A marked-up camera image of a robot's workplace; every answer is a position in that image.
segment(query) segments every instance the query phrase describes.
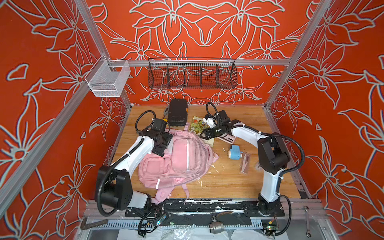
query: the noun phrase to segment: floral wallpaper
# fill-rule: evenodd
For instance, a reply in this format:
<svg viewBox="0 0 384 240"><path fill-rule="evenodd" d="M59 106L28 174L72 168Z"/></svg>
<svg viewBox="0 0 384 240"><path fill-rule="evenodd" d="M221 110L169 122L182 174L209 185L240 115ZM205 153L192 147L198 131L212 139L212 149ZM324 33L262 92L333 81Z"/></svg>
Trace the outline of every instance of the floral wallpaper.
<svg viewBox="0 0 384 240"><path fill-rule="evenodd" d="M100 55L73 0L1 1L0 18L2 187ZM127 110L87 94L0 219L0 239L73 238Z"/></svg>
<svg viewBox="0 0 384 240"><path fill-rule="evenodd" d="M289 58L318 0L87 0L112 59ZM125 90L138 105L263 104L283 66L240 66L235 89L151 90L145 67L132 67Z"/></svg>
<svg viewBox="0 0 384 240"><path fill-rule="evenodd" d="M303 145L300 173L340 239L384 238L383 13L382 1L333 1L271 109Z"/></svg>

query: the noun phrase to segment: white wire basket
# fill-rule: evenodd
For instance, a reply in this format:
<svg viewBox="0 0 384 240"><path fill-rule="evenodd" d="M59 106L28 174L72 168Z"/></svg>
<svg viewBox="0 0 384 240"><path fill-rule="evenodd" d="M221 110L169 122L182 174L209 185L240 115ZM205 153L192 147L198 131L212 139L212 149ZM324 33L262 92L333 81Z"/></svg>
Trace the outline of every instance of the white wire basket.
<svg viewBox="0 0 384 240"><path fill-rule="evenodd" d="M131 73L128 61L122 67L111 67L104 56L92 67L85 77L96 97L119 97Z"/></svg>

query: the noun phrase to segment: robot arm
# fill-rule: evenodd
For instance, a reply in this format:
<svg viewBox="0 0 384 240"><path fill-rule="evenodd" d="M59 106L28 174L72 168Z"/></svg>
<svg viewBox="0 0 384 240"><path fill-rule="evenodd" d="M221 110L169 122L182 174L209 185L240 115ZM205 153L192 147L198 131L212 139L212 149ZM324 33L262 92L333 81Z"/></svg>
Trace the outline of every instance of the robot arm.
<svg viewBox="0 0 384 240"><path fill-rule="evenodd" d="M275 207L280 205L279 192L283 174L301 167L304 152L302 152L302 161L295 167L296 169L285 170L290 161L289 151L282 139L285 136L277 133L266 134L246 126L239 120L231 121L224 110L220 112L216 110L216 113L211 115L207 109L207 113L203 121L210 128L203 130L200 135L201 138L211 139L223 134L231 134L258 148L259 163L264 170L263 187L258 197L258 210L262 215L269 216L274 212Z"/></svg>
<svg viewBox="0 0 384 240"><path fill-rule="evenodd" d="M154 112L153 122L142 131L137 131L139 137L129 150L111 166L101 166L98 171L95 201L98 210L103 216L110 216L116 210L125 210L127 207L146 208L151 205L147 194L133 191L131 176L136 167L147 153L164 156L164 150L172 141L173 135L165 132L167 122L157 119ZM102 204L113 207L111 212L105 212Z"/></svg>

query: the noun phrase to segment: black cable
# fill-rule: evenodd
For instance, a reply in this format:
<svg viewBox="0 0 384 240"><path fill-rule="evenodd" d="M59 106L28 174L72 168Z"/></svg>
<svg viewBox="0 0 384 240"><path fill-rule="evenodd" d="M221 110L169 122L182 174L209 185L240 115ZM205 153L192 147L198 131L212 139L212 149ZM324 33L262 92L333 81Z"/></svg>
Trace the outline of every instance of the black cable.
<svg viewBox="0 0 384 240"><path fill-rule="evenodd" d="M291 201L289 200L289 198L286 195L280 195L280 196L284 197L288 202L288 221L287 221L287 224L285 225L285 227L283 228L283 230L281 230L278 233L275 233L275 236L279 236L279 235L281 235L287 231L289 224L291 223L291 218L292 218ZM265 232L265 235L273 236L273 233Z"/></svg>
<svg viewBox="0 0 384 240"><path fill-rule="evenodd" d="M213 103L211 103L211 102L208 102L208 103L205 105L205 109L207 110L207 114L208 114L209 116L213 117L213 115L209 113L208 105L212 105L213 108L215 109L216 113L218 113L217 108L216 108L216 106L215 106Z"/></svg>
<svg viewBox="0 0 384 240"><path fill-rule="evenodd" d="M129 155L131 155L134 151L136 151L136 149L138 149L143 142L144 142L144 138L142 137L140 142L129 151L129 154L125 154L120 159L118 159L113 165L109 166L107 172L105 173L104 177L100 181L99 188L97 189L96 202L97 202L97 209L99 210L100 214L103 215L104 217L111 216L117 210L116 207L110 212L105 212L103 209L103 206L101 204L101 193L104 191L105 182L107 181L107 179L109 179L109 175L111 174L115 166L117 166L121 161L123 161Z"/></svg>
<svg viewBox="0 0 384 240"><path fill-rule="evenodd" d="M216 112L216 115L213 116L212 114L209 113L209 110L208 110L208 105L212 105L213 108L215 109L215 112ZM217 111L217 108L216 106L212 103L212 102L208 102L206 105L205 105L205 109L207 110L207 114L211 117L211 118L215 118L217 117L217 127L220 129L220 115L218 114L218 111Z"/></svg>
<svg viewBox="0 0 384 240"><path fill-rule="evenodd" d="M156 118L156 113L155 113L154 111L152 111L152 110L147 110L147 111L143 112L143 113L137 118L137 120L136 120L136 123L135 123L135 129L136 129L136 132L138 131L137 124L139 123L139 120L140 120L141 117L144 116L144 114L146 114L146 113L152 113L152 114L153 114L153 119Z"/></svg>
<svg viewBox="0 0 384 240"><path fill-rule="evenodd" d="M164 215L163 210L162 210L161 207L158 206L158 205L157 205L157 206L154 206L153 208L151 208L151 209L149 210L149 212L148 212L146 215L142 215L136 208L132 208L132 210L133 210L133 212L136 213L136 215L138 215L138 216L141 218L141 220L140 220L140 222L139 222L138 233L139 233L139 235L142 236L142 237L145 237L145 235L146 235L147 233L151 233L151 232L153 232L154 230L156 230L157 225L154 226L154 222L155 222L155 221L158 221L159 219L161 219L162 216ZM148 217L149 215L151 215L151 213L152 213L154 210L158 211L158 212L159 212L159 215L156 216L156 217ZM152 229L151 231L146 230L146 225L147 225L148 223L152 223L153 229Z"/></svg>
<svg viewBox="0 0 384 240"><path fill-rule="evenodd" d="M168 132L170 131L170 124L167 122L167 125L168 125L168 127L169 127L169 129L168 129Z"/></svg>
<svg viewBox="0 0 384 240"><path fill-rule="evenodd" d="M293 168L288 168L288 169L285 169L284 171L282 171L280 173L280 177L283 176L284 174L288 173L288 172L292 172L292 171L295 171L295 170L298 170L299 168L301 168L301 166L304 164L304 161L305 161L305 153L304 153L304 149L302 146L300 146L300 144L298 142L296 142L295 140L293 140L292 138L290 137L287 137L285 135L281 135L281 134L273 134L273 133L265 133L265 132L262 132L261 135L264 135L264 136L271 136L271 137L281 137L281 138L284 138L286 140L289 140L291 142L293 142L294 144L296 144L297 148L299 149L300 151L300 155L301 155L301 159L300 159L300 162L299 164L297 164L296 166L294 166Z"/></svg>

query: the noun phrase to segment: wooden table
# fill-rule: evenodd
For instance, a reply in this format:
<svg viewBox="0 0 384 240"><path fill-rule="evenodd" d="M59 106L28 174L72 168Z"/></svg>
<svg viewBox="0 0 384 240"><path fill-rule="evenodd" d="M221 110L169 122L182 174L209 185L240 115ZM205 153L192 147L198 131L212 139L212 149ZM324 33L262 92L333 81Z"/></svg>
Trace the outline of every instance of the wooden table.
<svg viewBox="0 0 384 240"><path fill-rule="evenodd" d="M135 142L137 138L135 130L136 119L146 110L153 110L157 118L163 117L165 106L134 106L128 117L123 135L121 136L119 146L116 150L113 162L117 161ZM254 127L263 132L271 132L264 111L261 107L256 106L218 106L218 111L225 110L228 117L238 119L243 123ZM205 106L189 106L188 122L191 122L193 116L203 118L206 115ZM140 130L144 129L151 123L152 114L145 114L138 124ZM230 144L222 140L215 139L215 153L219 155L219 159L208 170L208 173L201 179L187 184L190 192L190 198L257 198L263 185L263 172L257 171L254 166L258 162L257 148L250 143L237 138L235 145L240 146L240 151L251 154L250 167L248 174L240 173L241 160L231 160L228 158L228 150ZM132 187L136 191L156 195L156 189L150 189L143 186L139 180L138 167L131 178ZM280 193L289 198L300 198L296 185L290 174L285 174L280 185ZM172 196L175 198L185 198L185 192L181 186L177 186Z"/></svg>

